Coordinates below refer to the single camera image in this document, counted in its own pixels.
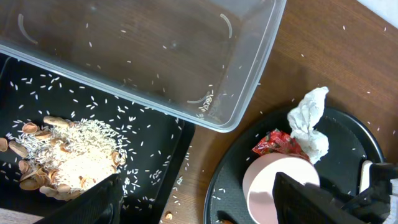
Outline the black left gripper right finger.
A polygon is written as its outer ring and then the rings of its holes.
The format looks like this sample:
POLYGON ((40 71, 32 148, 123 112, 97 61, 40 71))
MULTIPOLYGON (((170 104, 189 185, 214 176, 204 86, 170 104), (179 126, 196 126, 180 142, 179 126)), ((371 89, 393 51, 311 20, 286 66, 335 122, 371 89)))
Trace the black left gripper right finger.
POLYGON ((275 175, 274 204, 279 224, 361 224, 332 204, 333 197, 313 184, 301 184, 283 172, 275 175))

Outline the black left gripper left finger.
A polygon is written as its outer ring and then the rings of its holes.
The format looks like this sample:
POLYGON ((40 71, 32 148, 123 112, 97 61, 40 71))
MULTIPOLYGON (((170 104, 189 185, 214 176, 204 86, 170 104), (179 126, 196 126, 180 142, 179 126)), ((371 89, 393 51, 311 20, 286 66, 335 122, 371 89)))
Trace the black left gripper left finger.
POLYGON ((35 224, 119 224, 122 180, 112 174, 35 224))

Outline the pink bowl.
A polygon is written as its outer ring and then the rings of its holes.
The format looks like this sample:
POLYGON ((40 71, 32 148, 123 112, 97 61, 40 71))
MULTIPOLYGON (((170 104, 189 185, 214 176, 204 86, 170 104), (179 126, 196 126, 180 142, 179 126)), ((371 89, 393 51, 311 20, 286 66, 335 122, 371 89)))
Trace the pink bowl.
POLYGON ((278 223, 272 196, 275 175, 278 172, 289 175, 303 185, 320 185, 318 172, 305 159, 280 153, 270 153, 257 158, 248 167, 243 178, 244 198, 255 223, 278 223))

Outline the rice and nut leftovers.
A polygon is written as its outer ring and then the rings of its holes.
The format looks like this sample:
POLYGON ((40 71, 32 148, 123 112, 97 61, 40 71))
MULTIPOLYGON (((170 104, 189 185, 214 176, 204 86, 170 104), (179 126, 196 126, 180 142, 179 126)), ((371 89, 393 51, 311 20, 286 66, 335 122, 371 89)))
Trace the rice and nut leftovers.
POLYGON ((1 138, 1 151, 11 150, 20 158, 22 190, 69 201, 125 166, 123 137, 104 121, 44 116, 43 122, 24 123, 17 137, 1 138))

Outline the red snack wrapper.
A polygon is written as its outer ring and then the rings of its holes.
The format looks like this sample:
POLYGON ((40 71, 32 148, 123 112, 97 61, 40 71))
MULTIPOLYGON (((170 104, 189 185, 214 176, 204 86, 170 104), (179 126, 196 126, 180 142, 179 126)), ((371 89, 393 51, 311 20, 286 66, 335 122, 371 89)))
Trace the red snack wrapper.
POLYGON ((294 138, 290 137, 289 134, 278 129, 268 132, 266 136, 252 148, 252 151, 259 156, 279 153, 310 161, 309 156, 302 150, 299 143, 294 138))

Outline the orange carrot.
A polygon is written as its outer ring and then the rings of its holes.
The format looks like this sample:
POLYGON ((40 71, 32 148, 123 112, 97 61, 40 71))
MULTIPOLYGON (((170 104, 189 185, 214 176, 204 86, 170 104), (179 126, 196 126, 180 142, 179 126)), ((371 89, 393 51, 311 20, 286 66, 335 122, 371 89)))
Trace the orange carrot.
POLYGON ((220 224, 233 224, 233 222, 228 220, 220 220, 220 224))

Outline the white tissue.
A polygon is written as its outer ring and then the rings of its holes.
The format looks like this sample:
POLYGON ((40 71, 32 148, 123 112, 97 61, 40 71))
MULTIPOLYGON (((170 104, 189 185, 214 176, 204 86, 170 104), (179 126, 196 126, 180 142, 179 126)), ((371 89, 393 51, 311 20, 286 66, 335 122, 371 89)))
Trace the white tissue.
POLYGON ((292 130, 290 136, 298 142, 313 165, 329 150, 328 137, 315 129, 323 116, 328 92, 326 86, 313 89, 287 115, 292 130))

